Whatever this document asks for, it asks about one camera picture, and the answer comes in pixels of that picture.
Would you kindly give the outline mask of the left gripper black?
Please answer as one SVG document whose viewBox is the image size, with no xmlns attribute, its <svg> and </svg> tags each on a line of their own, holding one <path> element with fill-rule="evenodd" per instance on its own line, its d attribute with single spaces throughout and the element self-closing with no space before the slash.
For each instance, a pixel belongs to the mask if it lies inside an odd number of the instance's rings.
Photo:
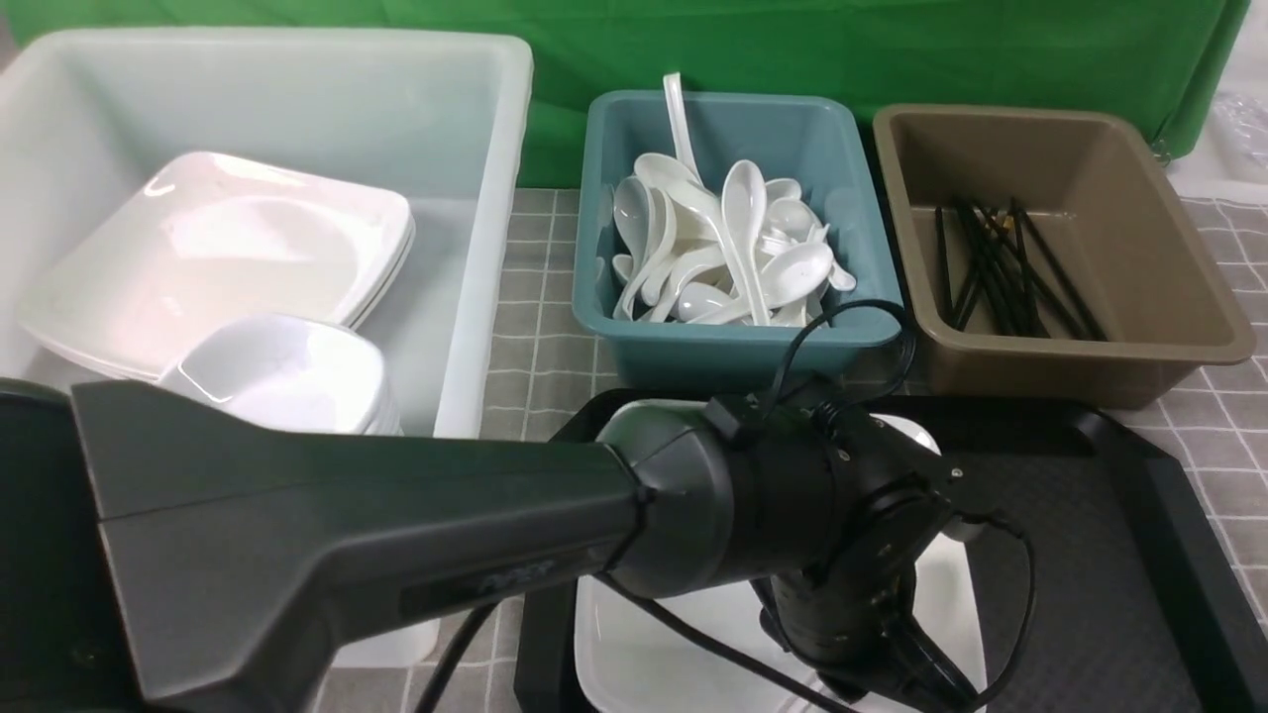
<svg viewBox="0 0 1268 713">
<path fill-rule="evenodd" d="M 915 622 L 915 559 L 940 537 L 969 539 L 987 507 L 924 433 L 857 405 L 806 411 L 827 443 L 844 521 L 819 559 L 758 587 L 765 629 L 825 690 L 853 704 L 876 694 L 919 712 L 980 710 L 978 688 Z"/>
</svg>

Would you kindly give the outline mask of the left robot arm dark grey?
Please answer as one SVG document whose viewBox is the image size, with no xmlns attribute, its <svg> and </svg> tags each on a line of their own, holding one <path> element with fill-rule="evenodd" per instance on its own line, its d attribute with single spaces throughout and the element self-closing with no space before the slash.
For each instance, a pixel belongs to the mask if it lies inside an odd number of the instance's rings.
<svg viewBox="0 0 1268 713">
<path fill-rule="evenodd" d="M 914 618 L 937 535 L 1000 521 L 935 450 L 806 382 L 643 400 L 579 442 L 278 433 L 141 382 L 3 382 L 3 709 L 297 712 L 345 644 L 592 576 L 749 581 L 846 699 L 974 712 Z"/>
</svg>

